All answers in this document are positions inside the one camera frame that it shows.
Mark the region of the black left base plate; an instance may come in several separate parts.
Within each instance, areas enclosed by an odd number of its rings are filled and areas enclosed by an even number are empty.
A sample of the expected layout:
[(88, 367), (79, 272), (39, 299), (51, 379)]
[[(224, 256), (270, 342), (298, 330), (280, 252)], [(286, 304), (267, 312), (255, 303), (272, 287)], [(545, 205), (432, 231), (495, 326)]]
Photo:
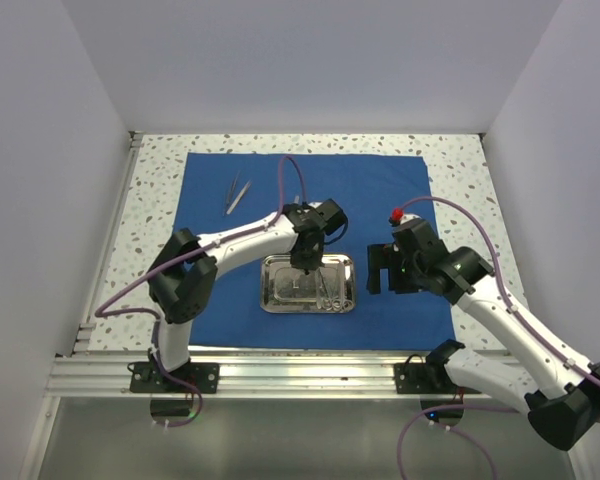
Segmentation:
[(132, 393), (192, 393), (195, 387), (201, 394), (215, 394), (220, 380), (220, 365), (211, 362), (188, 362), (164, 374), (155, 360), (149, 360), (131, 362), (127, 370)]

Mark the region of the pointed steel tweezers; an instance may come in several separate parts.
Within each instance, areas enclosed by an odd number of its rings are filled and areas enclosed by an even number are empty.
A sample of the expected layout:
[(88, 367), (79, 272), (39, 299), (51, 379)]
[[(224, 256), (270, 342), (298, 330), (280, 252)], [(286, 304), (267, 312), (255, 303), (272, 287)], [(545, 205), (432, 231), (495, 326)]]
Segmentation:
[(231, 181), (230, 186), (227, 191), (227, 195), (226, 195), (226, 199), (225, 199), (225, 203), (224, 203), (224, 207), (223, 207), (223, 216), (227, 215), (229, 207), (233, 201), (239, 177), (240, 177), (240, 171), (237, 171), (236, 175), (234, 176), (233, 180)]

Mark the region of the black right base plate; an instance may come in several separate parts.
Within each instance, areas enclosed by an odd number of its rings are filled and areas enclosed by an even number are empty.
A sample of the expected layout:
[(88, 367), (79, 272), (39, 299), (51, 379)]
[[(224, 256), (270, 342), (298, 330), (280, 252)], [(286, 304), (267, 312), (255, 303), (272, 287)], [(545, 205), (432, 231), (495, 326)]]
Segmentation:
[(454, 384), (442, 367), (411, 355), (393, 365), (393, 381), (399, 395), (479, 394), (479, 391)]

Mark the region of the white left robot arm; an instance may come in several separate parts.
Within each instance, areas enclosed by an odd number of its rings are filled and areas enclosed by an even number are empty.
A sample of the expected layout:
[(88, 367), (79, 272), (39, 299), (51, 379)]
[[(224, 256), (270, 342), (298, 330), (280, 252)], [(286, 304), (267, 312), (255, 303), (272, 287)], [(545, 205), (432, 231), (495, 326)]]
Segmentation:
[(284, 204), (260, 220), (217, 233), (172, 234), (150, 267), (150, 299), (161, 319), (152, 334), (158, 362), (152, 379), (165, 392), (181, 390), (188, 379), (189, 337), (194, 319), (207, 307), (215, 281), (270, 255), (288, 254), (304, 273), (323, 265), (326, 237), (348, 228), (348, 217), (332, 199)]

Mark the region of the steel instrument tray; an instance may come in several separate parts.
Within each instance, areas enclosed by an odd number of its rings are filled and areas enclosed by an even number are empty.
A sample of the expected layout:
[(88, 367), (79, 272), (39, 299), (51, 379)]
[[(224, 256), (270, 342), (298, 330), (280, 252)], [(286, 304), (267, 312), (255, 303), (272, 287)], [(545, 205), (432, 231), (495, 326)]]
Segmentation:
[[(353, 260), (345, 254), (324, 254), (322, 271), (327, 268), (345, 271), (351, 281), (356, 305), (356, 280)], [(261, 263), (260, 306), (268, 313), (342, 314), (325, 311), (320, 304), (316, 271), (297, 270), (289, 255), (271, 255)]]

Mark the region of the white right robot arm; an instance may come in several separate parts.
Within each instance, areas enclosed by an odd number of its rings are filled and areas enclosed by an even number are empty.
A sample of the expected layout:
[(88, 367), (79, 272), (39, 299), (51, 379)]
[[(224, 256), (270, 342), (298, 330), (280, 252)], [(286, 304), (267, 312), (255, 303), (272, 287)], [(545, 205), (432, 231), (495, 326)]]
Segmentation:
[(428, 292), (459, 307), (484, 326), (516, 359), (510, 367), (457, 340), (446, 340), (421, 361), (394, 367), (396, 390), (486, 394), (528, 419), (549, 445), (570, 450), (600, 421), (600, 362), (594, 363), (554, 335), (497, 283), (495, 269), (475, 250), (449, 250), (430, 223), (405, 215), (392, 224), (392, 242), (367, 248), (370, 294), (380, 275), (396, 294)]

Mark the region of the steel surgical scissors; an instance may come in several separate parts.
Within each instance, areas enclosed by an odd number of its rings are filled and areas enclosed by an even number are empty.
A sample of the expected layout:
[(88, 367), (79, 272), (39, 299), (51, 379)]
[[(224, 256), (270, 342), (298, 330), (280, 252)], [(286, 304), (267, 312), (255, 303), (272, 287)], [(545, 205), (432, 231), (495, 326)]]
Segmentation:
[(334, 308), (328, 312), (345, 313), (351, 311), (355, 306), (354, 291), (345, 271), (325, 268), (322, 273), (334, 297)]

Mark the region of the aluminium front rail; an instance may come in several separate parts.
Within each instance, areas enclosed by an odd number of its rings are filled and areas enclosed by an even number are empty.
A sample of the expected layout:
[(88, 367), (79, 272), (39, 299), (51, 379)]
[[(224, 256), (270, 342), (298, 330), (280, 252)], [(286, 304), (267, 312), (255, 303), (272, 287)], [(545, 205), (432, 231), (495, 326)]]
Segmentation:
[[(296, 352), (200, 350), (193, 363), (215, 363), (213, 399), (399, 399), (394, 366), (406, 352)], [(47, 397), (125, 398), (132, 392), (127, 365), (141, 355), (77, 355), (54, 361)]]

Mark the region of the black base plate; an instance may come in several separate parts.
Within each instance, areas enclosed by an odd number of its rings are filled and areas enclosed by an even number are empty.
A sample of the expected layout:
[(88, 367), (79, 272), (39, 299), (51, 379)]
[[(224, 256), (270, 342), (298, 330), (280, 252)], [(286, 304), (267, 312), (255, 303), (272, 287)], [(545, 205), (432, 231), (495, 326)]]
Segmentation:
[(201, 394), (215, 394), (220, 380), (220, 365), (211, 362), (188, 362), (164, 374), (155, 360), (149, 360), (131, 362), (127, 370), (132, 393), (192, 393), (195, 387)]
[(411, 355), (393, 365), (393, 381), (399, 395), (479, 394), (479, 391), (454, 384), (442, 367)]

